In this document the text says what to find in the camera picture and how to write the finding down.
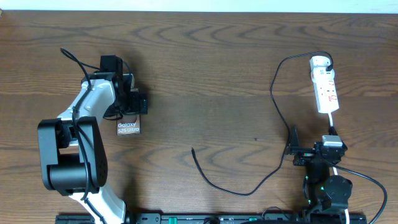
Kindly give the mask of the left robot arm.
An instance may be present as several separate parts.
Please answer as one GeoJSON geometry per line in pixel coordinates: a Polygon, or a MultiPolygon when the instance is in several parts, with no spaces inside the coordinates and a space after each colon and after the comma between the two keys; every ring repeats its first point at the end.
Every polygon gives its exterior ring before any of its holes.
{"type": "Polygon", "coordinates": [[[55,119],[37,127],[42,181],[47,190],[77,201],[95,223],[135,223],[108,184],[108,162],[100,134],[103,119],[147,114],[147,97],[133,88],[126,62],[103,55],[94,73],[85,73],[81,90],[55,119]]]}

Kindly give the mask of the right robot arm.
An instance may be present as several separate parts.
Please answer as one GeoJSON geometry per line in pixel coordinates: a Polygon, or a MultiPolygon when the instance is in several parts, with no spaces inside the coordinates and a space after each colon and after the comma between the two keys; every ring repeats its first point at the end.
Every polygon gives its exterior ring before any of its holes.
{"type": "Polygon", "coordinates": [[[297,128],[293,128],[287,152],[294,156],[293,165],[305,168],[303,193],[308,207],[300,215],[307,223],[353,223],[348,211],[353,184],[335,167],[347,150],[333,127],[313,147],[302,147],[297,128]]]}

